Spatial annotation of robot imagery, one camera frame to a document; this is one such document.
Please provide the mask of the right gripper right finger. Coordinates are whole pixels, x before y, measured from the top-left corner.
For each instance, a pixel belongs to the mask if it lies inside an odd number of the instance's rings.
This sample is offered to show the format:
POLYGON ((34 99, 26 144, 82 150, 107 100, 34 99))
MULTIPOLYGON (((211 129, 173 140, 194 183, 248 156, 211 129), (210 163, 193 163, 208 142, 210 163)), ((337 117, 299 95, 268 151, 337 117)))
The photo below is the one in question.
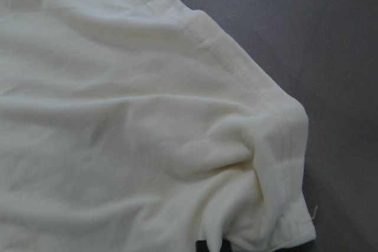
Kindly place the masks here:
POLYGON ((222 239, 220 252, 232 252, 231 242, 227 239, 222 239))

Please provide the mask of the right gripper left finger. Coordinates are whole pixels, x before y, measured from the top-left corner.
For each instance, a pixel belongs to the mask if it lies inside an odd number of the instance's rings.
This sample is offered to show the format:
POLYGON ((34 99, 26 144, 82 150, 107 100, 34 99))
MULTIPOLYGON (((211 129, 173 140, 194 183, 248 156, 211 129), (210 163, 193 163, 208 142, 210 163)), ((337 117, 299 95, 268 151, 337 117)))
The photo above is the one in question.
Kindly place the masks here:
POLYGON ((195 251, 196 252, 209 252, 207 241, 198 240, 195 242, 195 251))

